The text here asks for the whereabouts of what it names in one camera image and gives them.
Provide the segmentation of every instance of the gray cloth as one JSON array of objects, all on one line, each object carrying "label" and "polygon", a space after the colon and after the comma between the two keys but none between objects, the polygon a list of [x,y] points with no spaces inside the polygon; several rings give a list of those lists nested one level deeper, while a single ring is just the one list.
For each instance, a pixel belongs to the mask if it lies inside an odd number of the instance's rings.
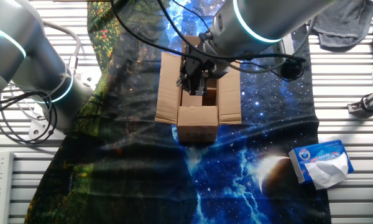
[{"label": "gray cloth", "polygon": [[372,1],[338,0],[318,15],[314,30],[322,49],[347,51],[365,38],[372,18]]}]

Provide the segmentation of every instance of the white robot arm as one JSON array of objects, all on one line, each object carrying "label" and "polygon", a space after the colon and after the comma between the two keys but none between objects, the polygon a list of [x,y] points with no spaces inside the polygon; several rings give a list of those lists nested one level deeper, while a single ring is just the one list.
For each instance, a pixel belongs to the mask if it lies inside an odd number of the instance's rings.
[{"label": "white robot arm", "polygon": [[[178,85],[191,95],[203,95],[207,78],[221,78],[232,61],[279,43],[335,1],[227,0],[211,29],[200,35],[201,43],[187,49],[192,57],[184,58]],[[158,3],[165,12],[161,1]],[[62,131],[70,128],[93,92],[75,78],[77,59],[72,57],[70,62],[68,68],[51,46],[43,21],[28,0],[0,0],[0,91],[12,80],[28,89],[49,92],[58,111],[57,128]],[[44,102],[38,104],[47,111]]]},{"label": "white robot arm", "polygon": [[[47,40],[43,21],[28,0],[0,0],[0,91],[15,84],[51,94],[57,129],[67,131],[93,93],[75,77],[77,58],[68,67]],[[47,111],[44,102],[37,103]]]},{"label": "white robot arm", "polygon": [[[257,57],[335,1],[227,0],[215,14],[211,29],[200,34],[201,43],[197,48],[186,49],[189,55],[198,57],[203,63],[184,58],[178,86],[191,95],[205,94],[207,78],[221,78],[235,59]],[[285,66],[292,68],[293,63],[301,62],[288,60]]]}]

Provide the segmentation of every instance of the blue tissue box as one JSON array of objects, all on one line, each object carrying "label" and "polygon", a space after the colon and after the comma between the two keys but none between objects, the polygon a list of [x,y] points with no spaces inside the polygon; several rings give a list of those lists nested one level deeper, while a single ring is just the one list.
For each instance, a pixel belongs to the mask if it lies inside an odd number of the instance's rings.
[{"label": "blue tissue box", "polygon": [[342,153],[347,155],[348,174],[354,172],[351,161],[348,158],[346,149],[341,140],[324,142],[305,147],[298,147],[291,150],[288,155],[292,161],[294,171],[300,184],[312,183],[312,178],[305,167],[305,164],[315,161],[324,161],[339,157]]}]

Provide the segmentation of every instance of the space-themed fabric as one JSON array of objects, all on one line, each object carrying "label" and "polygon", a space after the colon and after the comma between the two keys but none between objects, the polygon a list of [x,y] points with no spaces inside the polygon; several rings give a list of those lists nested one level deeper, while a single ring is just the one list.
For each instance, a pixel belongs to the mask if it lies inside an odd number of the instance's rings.
[{"label": "space-themed fabric", "polygon": [[[223,3],[178,2],[208,24]],[[122,4],[121,16],[137,35],[180,50],[156,0]],[[184,34],[206,30],[193,14],[165,4]],[[119,28],[109,6],[88,3],[103,75],[44,174],[25,223],[331,223],[327,191],[300,185],[287,156],[318,142],[308,44],[300,54],[307,59],[303,77],[287,83],[271,73],[242,73],[242,124],[220,126],[214,144],[183,145],[174,125],[154,121],[161,51]],[[305,34],[305,27],[293,33],[296,48]]]}]

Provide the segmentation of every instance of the open cardboard box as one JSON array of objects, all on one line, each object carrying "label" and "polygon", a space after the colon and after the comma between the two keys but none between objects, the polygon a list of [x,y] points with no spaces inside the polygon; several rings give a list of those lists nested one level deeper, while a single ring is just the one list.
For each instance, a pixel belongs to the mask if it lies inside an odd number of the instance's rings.
[{"label": "open cardboard box", "polygon": [[[195,45],[200,41],[186,38]],[[242,123],[239,71],[230,69],[219,80],[209,79],[206,96],[190,96],[177,87],[180,66],[181,57],[162,52],[156,121],[176,124],[180,142],[215,142],[219,125]]]}]

